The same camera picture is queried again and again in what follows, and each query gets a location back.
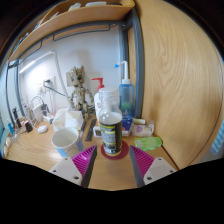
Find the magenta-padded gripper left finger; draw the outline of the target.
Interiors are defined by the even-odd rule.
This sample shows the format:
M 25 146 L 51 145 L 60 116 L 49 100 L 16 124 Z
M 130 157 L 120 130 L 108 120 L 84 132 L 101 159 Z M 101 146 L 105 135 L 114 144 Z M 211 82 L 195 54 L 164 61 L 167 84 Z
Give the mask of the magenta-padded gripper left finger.
M 50 170 L 50 173 L 87 188 L 96 157 L 97 146 L 93 145 L 72 158 L 64 157 Z

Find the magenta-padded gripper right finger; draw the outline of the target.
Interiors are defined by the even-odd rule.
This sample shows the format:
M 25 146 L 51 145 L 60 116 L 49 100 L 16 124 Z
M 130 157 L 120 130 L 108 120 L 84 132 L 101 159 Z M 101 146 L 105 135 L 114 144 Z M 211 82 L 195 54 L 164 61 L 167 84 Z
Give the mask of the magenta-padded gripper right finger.
M 154 158 L 135 146 L 130 146 L 129 155 L 138 187 L 143 187 L 176 172 L 163 157 Z

